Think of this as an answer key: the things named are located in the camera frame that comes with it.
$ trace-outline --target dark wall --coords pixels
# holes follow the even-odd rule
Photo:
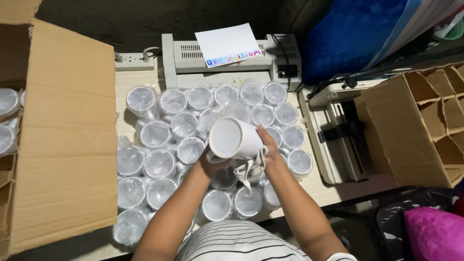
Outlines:
[[[195,32],[250,23],[257,39],[274,31],[280,0],[43,0],[36,17],[115,47],[161,47],[161,34],[195,40]]]

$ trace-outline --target power strip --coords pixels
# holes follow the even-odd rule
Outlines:
[[[116,71],[149,71],[155,69],[155,61],[153,59],[153,54],[148,53],[149,59],[148,62],[143,61],[143,53],[141,52],[129,52],[129,53],[120,53],[122,56],[122,62],[118,63],[115,60]]]

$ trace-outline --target wooden table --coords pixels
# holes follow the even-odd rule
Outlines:
[[[155,62],[155,64],[162,64],[162,62],[159,59],[159,61]],[[134,126],[137,121],[137,117],[126,109],[126,95],[132,87],[146,84],[153,84],[158,93],[166,88],[164,80],[158,78],[158,68],[155,68],[153,71],[116,72],[116,109],[119,113],[119,118],[117,120],[117,133],[120,136],[125,135],[129,137],[131,141],[134,141],[135,138]],[[290,93],[288,96],[288,102],[300,109],[300,104],[296,94]],[[302,123],[304,121],[301,110],[299,117],[300,121],[298,125],[305,130],[306,125]],[[328,186],[321,180],[319,169],[314,161],[314,153],[308,135],[305,136],[305,143],[302,149],[307,151],[313,157],[313,169],[307,177],[302,179],[300,184],[321,207],[398,187],[393,177],[386,175],[373,175],[369,178],[369,181],[362,183],[345,183]],[[251,220],[258,222],[281,217],[283,215],[284,213],[282,209],[279,209],[273,212],[262,212]],[[105,233],[108,234],[110,232],[111,229],[107,229]],[[101,242],[98,244],[98,247],[95,247],[87,253],[81,253],[79,257],[72,258],[72,260],[97,261],[133,251],[129,248],[115,247],[112,244],[110,235],[102,236],[100,234],[92,235],[92,233],[89,233],[82,237],[85,237],[85,240],[100,240]],[[71,251],[72,248],[76,247],[76,243],[63,244],[60,245],[62,251],[65,251],[66,249]]]

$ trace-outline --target cardboard box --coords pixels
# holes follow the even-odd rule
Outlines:
[[[113,47],[0,0],[0,87],[26,90],[0,158],[0,259],[116,223]]]
[[[461,72],[464,68],[458,65],[407,72],[355,99],[358,116],[366,123],[369,154],[380,173],[392,173],[403,186],[450,188],[462,180]]]

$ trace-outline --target hand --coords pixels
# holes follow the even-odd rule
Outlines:
[[[269,149],[269,152],[267,153],[266,158],[264,159],[266,166],[272,165],[275,162],[283,162],[282,156],[280,156],[279,149],[277,148],[276,142],[274,141],[272,136],[269,135],[269,133],[267,133],[267,131],[261,125],[258,126],[256,132],[258,133],[261,140],[263,140],[264,145],[266,145]]]
[[[205,150],[201,154],[200,158],[198,159],[197,163],[201,165],[202,169],[208,175],[208,177],[212,177],[213,174],[219,169],[225,169],[230,164],[230,160],[226,160],[221,163],[211,163],[206,159],[206,154],[210,151],[209,145],[206,146]]]

